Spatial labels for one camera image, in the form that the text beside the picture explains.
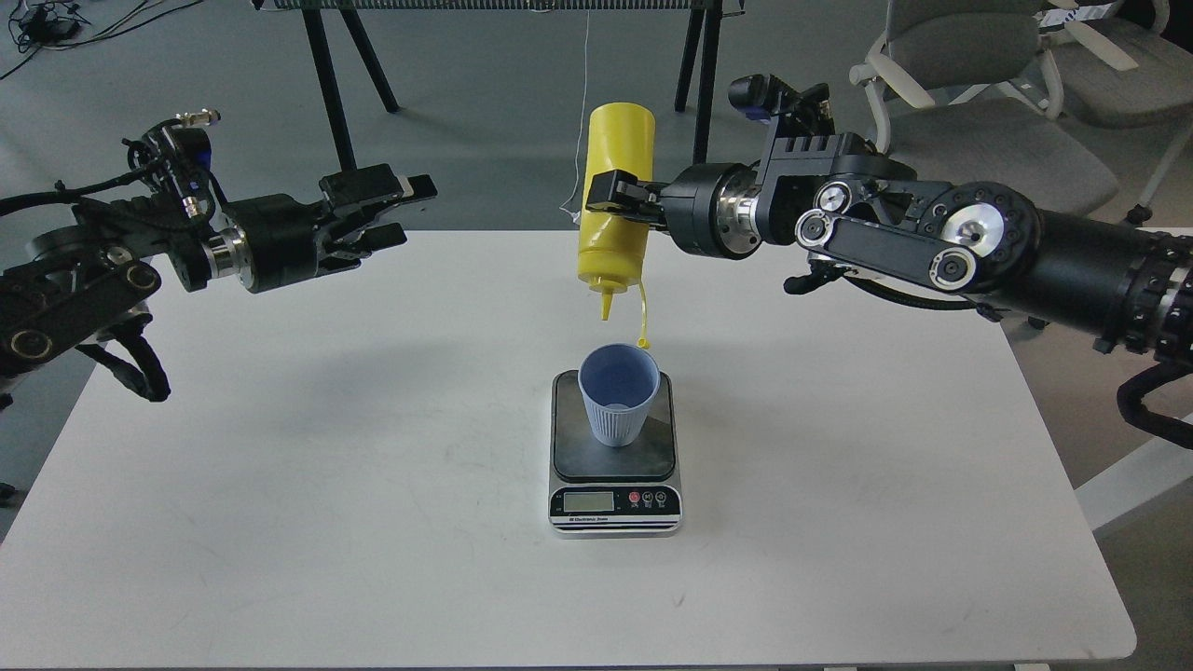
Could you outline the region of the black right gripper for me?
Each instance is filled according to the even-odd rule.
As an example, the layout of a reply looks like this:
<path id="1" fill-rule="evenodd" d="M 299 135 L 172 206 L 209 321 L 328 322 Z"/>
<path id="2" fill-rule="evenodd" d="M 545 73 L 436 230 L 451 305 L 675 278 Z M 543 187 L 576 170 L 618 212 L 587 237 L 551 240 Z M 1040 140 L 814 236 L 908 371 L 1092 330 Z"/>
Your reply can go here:
<path id="1" fill-rule="evenodd" d="M 631 171 L 601 171 L 591 178 L 585 213 L 619 215 L 668 234 L 691 256 L 743 260 L 761 246 L 752 224 L 758 171 L 742 164 L 698 164 L 669 185 Z"/>

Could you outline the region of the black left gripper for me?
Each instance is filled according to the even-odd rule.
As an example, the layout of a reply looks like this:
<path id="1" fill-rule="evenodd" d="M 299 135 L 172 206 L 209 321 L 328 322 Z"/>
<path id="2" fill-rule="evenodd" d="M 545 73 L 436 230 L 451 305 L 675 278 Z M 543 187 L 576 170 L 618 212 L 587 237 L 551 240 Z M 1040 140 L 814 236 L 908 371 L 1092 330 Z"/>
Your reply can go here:
<path id="1" fill-rule="evenodd" d="M 210 276 L 236 276 L 248 293 L 260 294 L 356 270 L 369 256 L 404 245 L 404 229 L 397 222 L 366 226 L 324 242 L 329 213 L 373 218 L 438 196 L 429 174 L 397 176 L 388 164 L 336 171 L 320 179 L 319 187 L 324 204 L 302 204 L 282 193 L 223 204 L 222 228 L 203 244 Z"/>

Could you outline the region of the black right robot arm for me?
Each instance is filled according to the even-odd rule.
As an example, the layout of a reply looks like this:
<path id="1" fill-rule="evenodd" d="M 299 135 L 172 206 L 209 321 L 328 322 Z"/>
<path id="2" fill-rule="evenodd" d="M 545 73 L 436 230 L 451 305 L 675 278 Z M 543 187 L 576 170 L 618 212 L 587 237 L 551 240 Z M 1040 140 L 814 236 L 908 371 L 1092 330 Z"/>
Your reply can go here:
<path id="1" fill-rule="evenodd" d="M 665 232 L 686 253 L 741 260 L 798 245 L 806 294 L 837 279 L 925 309 L 1005 309 L 1090 333 L 1094 347 L 1155 358 L 1121 383 L 1130 425 L 1189 447 L 1189 423 L 1146 408 L 1151 390 L 1189 377 L 1189 238 L 1049 213 L 993 181 L 920 180 L 857 133 L 836 133 L 830 90 L 741 76 L 733 107 L 769 127 L 755 166 L 694 164 L 674 180 L 633 174 L 626 158 L 585 172 L 585 209 Z"/>

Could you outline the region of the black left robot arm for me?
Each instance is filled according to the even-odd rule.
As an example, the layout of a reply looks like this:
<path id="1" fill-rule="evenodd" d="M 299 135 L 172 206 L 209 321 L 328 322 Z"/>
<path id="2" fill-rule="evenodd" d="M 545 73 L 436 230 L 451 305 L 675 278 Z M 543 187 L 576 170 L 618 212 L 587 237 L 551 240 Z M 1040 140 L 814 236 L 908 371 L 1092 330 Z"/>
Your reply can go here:
<path id="1" fill-rule="evenodd" d="M 129 170 L 115 179 L 4 199 L 5 215 L 64 204 L 74 217 L 35 238 L 29 263 L 4 271 L 4 406 L 23 378 L 69 349 L 132 394 L 166 400 L 168 378 L 144 338 L 146 300 L 162 287 L 154 256 L 167 256 L 188 293 L 223 277 L 272 293 L 404 244 L 384 213 L 438 195 L 429 176 L 400 177 L 379 164 L 323 177 L 310 204 L 284 193 L 227 201 L 206 133 L 218 121 L 214 109 L 179 113 L 125 141 Z"/>

